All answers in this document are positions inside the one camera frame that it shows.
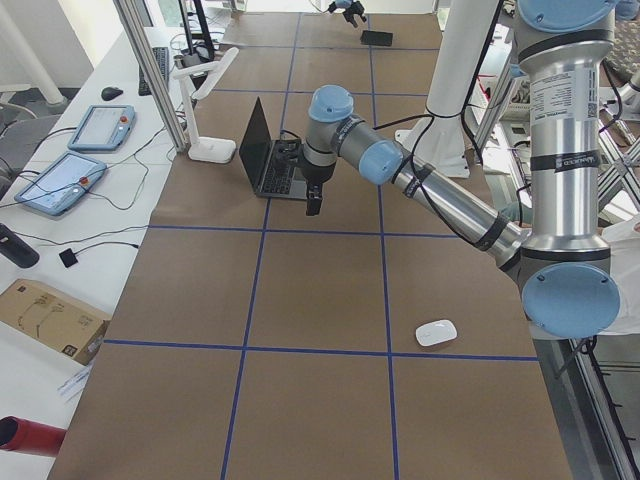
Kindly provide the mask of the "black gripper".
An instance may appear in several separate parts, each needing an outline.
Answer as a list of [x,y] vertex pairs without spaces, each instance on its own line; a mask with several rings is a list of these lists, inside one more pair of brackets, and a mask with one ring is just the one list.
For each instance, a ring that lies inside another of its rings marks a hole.
[[299,156],[299,169],[306,181],[306,215],[316,216],[321,211],[323,193],[320,185],[333,176],[336,155],[333,152],[319,152],[303,149]]
[[364,12],[361,12],[361,7],[357,3],[351,3],[349,6],[342,7],[342,15],[345,20],[351,24],[354,28],[357,27],[355,18],[359,18],[363,23],[367,22],[367,18]]

